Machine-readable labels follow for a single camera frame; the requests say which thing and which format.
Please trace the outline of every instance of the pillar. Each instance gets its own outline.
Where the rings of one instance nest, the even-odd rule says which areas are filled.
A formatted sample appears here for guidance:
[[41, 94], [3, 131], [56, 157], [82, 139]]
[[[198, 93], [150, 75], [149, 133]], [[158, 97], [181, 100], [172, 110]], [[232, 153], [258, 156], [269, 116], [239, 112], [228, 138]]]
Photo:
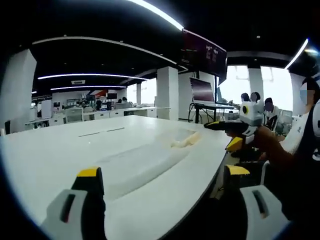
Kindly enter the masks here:
[[136, 85], [136, 104], [141, 105], [141, 83]]
[[261, 68], [248, 68], [251, 93], [258, 92], [264, 101], [264, 82]]
[[0, 128], [10, 121], [10, 132], [25, 130], [29, 121], [37, 61], [30, 50], [13, 55], [6, 67], [0, 93]]
[[158, 69], [156, 78], [158, 108], [170, 108], [168, 119], [179, 119], [179, 84], [178, 70], [173, 67]]

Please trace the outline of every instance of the black hair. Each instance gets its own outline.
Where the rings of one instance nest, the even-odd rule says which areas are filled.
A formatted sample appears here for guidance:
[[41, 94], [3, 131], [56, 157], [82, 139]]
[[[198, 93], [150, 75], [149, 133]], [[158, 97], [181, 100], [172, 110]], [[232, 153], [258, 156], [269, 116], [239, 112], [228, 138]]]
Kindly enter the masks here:
[[256, 101], [261, 99], [261, 96], [257, 91], [255, 91], [254, 94], [256, 95]]
[[248, 95], [248, 93], [244, 92], [241, 94], [241, 98], [245, 101], [245, 102], [250, 102], [250, 97]]
[[272, 98], [271, 97], [268, 97], [266, 100], [264, 100], [264, 104], [266, 103], [272, 103], [274, 104], [274, 102], [272, 101]]
[[306, 77], [302, 82], [302, 85], [303, 84], [306, 84], [307, 90], [315, 91], [313, 95], [313, 104], [316, 104], [320, 100], [320, 86], [317, 81], [313, 77]]

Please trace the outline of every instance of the monitor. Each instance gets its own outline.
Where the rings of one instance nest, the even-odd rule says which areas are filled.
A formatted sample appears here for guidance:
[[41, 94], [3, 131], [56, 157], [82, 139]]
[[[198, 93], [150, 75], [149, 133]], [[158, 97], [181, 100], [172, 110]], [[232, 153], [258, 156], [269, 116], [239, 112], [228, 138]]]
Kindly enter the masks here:
[[118, 95], [116, 93], [107, 93], [106, 99], [117, 99]]
[[184, 29], [184, 48], [180, 65], [190, 71], [202, 71], [219, 77], [221, 84], [227, 77], [227, 51], [212, 41]]
[[194, 101], [214, 102], [214, 92], [210, 82], [190, 77], [190, 84]]

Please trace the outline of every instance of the table surface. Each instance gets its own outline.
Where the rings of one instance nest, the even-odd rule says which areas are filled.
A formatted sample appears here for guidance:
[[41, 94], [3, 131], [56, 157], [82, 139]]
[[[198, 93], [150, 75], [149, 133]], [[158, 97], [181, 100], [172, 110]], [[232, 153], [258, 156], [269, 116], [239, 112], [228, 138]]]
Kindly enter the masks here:
[[104, 198], [109, 240], [156, 240], [174, 228], [208, 188], [230, 141], [223, 131], [135, 115], [45, 127], [1, 137], [4, 169], [22, 207], [40, 225], [50, 202], [72, 186], [79, 171], [178, 128], [201, 135], [187, 157], [120, 198]]

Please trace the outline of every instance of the hand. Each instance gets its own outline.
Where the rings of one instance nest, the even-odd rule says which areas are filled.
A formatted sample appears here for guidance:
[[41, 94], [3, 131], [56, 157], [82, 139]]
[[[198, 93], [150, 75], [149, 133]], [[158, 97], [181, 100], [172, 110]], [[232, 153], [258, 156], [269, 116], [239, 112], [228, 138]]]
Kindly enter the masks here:
[[267, 154], [264, 152], [259, 157], [258, 161], [266, 161], [267, 160]]
[[[225, 132], [229, 137], [240, 137], [243, 135], [236, 134], [234, 132]], [[277, 143], [276, 135], [267, 127], [260, 126], [254, 133], [254, 140], [251, 145], [263, 152], [269, 152], [274, 143]]]

